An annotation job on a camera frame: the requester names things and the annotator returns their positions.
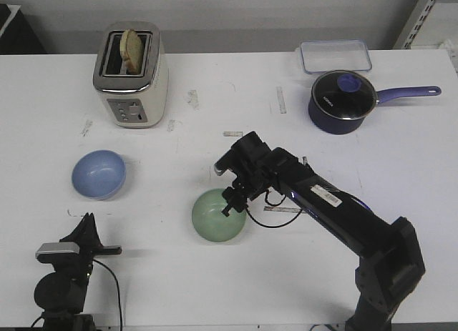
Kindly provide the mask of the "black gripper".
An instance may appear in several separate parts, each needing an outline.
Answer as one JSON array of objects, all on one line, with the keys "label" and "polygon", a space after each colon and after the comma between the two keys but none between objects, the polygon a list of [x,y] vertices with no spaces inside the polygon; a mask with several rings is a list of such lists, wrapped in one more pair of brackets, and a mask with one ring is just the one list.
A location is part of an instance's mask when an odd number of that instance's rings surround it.
[{"label": "black gripper", "polygon": [[236,141],[230,148],[233,151],[231,171],[236,175],[232,187],[226,188],[222,197],[226,202],[222,213],[228,217],[231,210],[243,212],[248,208],[245,199],[255,199],[271,187],[272,179],[262,161],[271,149],[256,132],[251,131]]},{"label": "black gripper", "polygon": [[61,265],[74,265],[78,261],[90,262],[97,256],[120,255],[120,245],[104,246],[99,238],[94,214],[86,213],[79,224],[68,236],[61,238],[60,242],[73,242],[79,246],[77,255],[62,255],[59,259]]}]

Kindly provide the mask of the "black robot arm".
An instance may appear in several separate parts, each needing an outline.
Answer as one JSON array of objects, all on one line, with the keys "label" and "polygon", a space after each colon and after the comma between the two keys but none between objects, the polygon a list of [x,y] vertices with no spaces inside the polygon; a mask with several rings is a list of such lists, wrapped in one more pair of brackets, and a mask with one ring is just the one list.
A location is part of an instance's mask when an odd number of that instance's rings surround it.
[{"label": "black robot arm", "polygon": [[51,264],[52,273],[39,280],[34,289],[34,301],[43,309],[38,317],[42,330],[96,330],[91,314],[84,314],[89,279],[94,264],[105,268],[114,278],[120,329],[123,329],[120,284],[113,270],[100,262],[99,256],[120,255],[120,246],[104,246],[99,238],[94,214],[86,213],[75,229],[58,242],[42,244],[35,258]]},{"label": "black robot arm", "polygon": [[248,200],[269,188],[289,198],[359,256],[355,282],[360,298],[346,330],[391,329],[399,305],[425,273],[416,231],[407,218],[388,224],[309,164],[283,148],[270,149],[255,132],[240,138],[215,163],[217,175],[226,170],[236,178],[222,193],[227,202],[223,214],[242,212]]}]

